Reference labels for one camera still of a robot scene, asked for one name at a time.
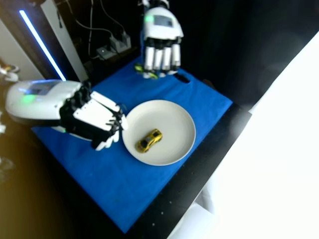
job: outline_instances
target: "plate rim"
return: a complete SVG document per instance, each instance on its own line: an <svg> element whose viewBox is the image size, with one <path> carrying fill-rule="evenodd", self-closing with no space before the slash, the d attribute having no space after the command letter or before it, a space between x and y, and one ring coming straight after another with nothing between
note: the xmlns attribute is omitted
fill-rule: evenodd
<svg viewBox="0 0 319 239"><path fill-rule="evenodd" d="M143 104L146 104L146 103L149 103L149 102L161 102L161 101L162 101L162 102L169 102L169 103L171 103L171 104L177 105L178 107L182 108L182 109L187 113L187 115L188 115L189 118L191 119L191 122L193 123L193 126L194 126L194 139L193 139L193 142L192 142L191 147L189 148L189 150L188 150L188 151L184 154L184 156L181 157L180 159L178 159L178 160L176 160L176 161L174 161L174 162L171 162L171 163L152 164L152 163L146 163L146 162L144 162L144 161L142 161L142 160L136 158L133 154L131 154L131 152L128 150L128 147L126 146L125 140L124 140L123 134L124 134L125 130L122 131L122 140L123 140L123 143L124 143L124 146L125 146L126 150L130 153L130 155L133 156L133 157L134 157L135 159L137 159L138 161L140 161L140 162L142 162L142 163L144 163L144 164L151 165L151 166L167 166L167 165L171 165L171 164L174 164L174 163L177 163L177 162L181 161L181 160L182 160L183 158L185 158L186 155L188 155L188 153L193 149L194 144L195 144L195 141L196 141L196 125L195 125L195 122L194 122L192 116L190 115L190 113L189 113L186 109L184 109L184 107L182 107L182 106L180 106L179 104L177 104L177 103L175 103L175 102L172 102L172 101L167 101L167 100L150 100L150 101L145 101L145 102L140 103L139 105L135 106L133 109L131 109L131 111L126 115L126 118L129 117L130 113L131 113L135 108L137 108L137 107L139 107L139 106L141 106L141 105L143 105Z"/></svg>

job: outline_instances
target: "plate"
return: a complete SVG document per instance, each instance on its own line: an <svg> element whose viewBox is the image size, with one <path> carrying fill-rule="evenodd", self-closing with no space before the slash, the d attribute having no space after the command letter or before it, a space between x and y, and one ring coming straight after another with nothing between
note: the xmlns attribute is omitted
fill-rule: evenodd
<svg viewBox="0 0 319 239"><path fill-rule="evenodd" d="M163 100L147 101L127 115L129 129L122 132L126 149L139 161L155 166L176 163L192 149L196 128L189 113L181 106ZM148 152L136 150L136 143L153 129L162 132L163 138Z"/></svg>

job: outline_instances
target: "blue tablecloth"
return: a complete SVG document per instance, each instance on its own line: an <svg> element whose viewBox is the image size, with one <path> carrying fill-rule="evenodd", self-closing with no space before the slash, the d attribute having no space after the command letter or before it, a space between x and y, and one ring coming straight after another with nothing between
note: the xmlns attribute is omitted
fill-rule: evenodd
<svg viewBox="0 0 319 239"><path fill-rule="evenodd" d="M134 159L123 141L96 152L90 142L37 127L34 132L56 159L84 188L93 200L126 233L162 188L189 158L205 136L223 116L232 102L182 69L190 83L174 76L158 80L144 79L134 71L134 63L104 80L94 90L128 111L149 100L168 100L185 108L196 125L196 141L191 152L169 166L150 166Z"/></svg>

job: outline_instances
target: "green light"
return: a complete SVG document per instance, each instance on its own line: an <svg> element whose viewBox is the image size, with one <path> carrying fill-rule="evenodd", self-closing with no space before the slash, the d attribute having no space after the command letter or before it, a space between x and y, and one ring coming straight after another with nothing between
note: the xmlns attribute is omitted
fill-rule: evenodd
<svg viewBox="0 0 319 239"><path fill-rule="evenodd" d="M22 98L22 103L30 104L35 99L35 95L26 95Z"/></svg>
<svg viewBox="0 0 319 239"><path fill-rule="evenodd" d="M145 21L145 22L153 22L153 21L154 21L154 16L146 16L146 17L144 18L144 21Z"/></svg>

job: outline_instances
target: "display screen on robot hand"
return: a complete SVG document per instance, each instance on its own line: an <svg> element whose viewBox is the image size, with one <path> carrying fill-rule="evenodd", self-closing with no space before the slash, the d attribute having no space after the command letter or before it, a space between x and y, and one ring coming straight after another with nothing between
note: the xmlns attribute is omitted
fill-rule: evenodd
<svg viewBox="0 0 319 239"><path fill-rule="evenodd" d="M143 76L157 78L157 75L175 74L181 64L180 43L184 37L181 26L168 10L167 0L146 0L144 4L150 8L144 16Z"/></svg>
<svg viewBox="0 0 319 239"><path fill-rule="evenodd" d="M9 89L5 109L19 123L51 126L91 141L96 150L110 147L128 128L122 109L88 82L21 81Z"/></svg>

